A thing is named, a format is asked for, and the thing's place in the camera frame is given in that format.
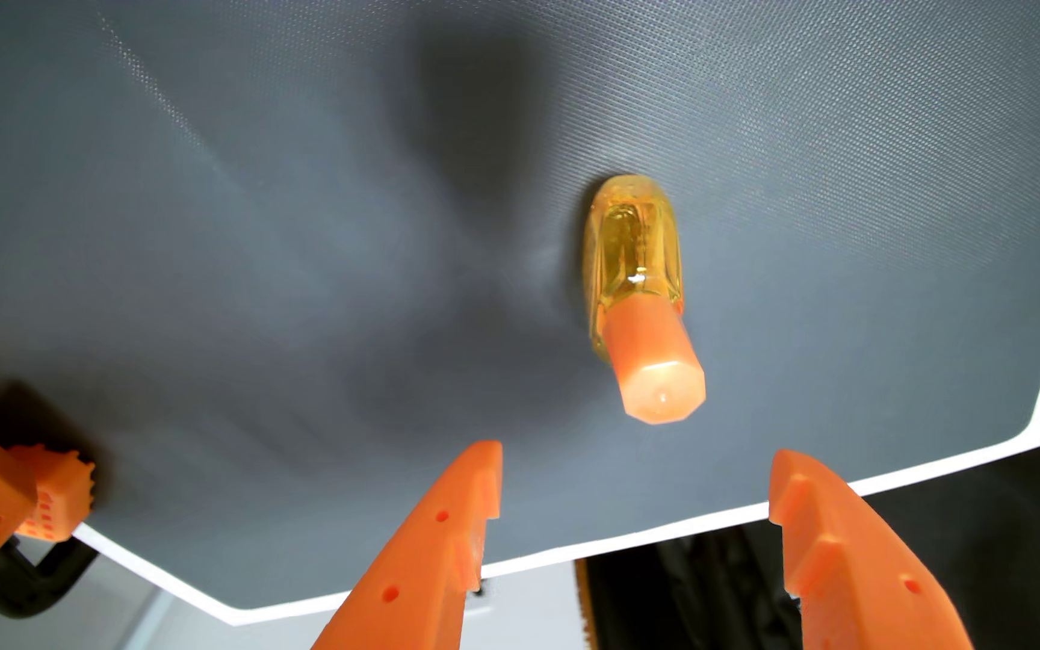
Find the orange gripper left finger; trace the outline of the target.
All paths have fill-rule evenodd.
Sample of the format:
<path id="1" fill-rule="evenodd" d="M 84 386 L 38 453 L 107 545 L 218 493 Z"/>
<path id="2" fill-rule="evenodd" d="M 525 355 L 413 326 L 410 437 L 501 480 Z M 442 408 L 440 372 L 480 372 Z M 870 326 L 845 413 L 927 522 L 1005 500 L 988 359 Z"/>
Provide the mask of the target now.
<path id="1" fill-rule="evenodd" d="M 335 610 L 313 649 L 458 649 L 480 588 L 485 525 L 499 516 L 503 446 L 454 458 Z"/>

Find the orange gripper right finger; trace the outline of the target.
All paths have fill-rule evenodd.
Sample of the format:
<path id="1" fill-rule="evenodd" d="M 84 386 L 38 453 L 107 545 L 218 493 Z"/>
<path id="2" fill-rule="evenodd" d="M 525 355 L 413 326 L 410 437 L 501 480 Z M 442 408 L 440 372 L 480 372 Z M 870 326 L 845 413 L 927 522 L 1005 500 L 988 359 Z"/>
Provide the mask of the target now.
<path id="1" fill-rule="evenodd" d="M 769 487 L 784 582 L 804 649 L 971 649 L 924 563 L 849 484 L 813 457 L 779 450 Z"/>

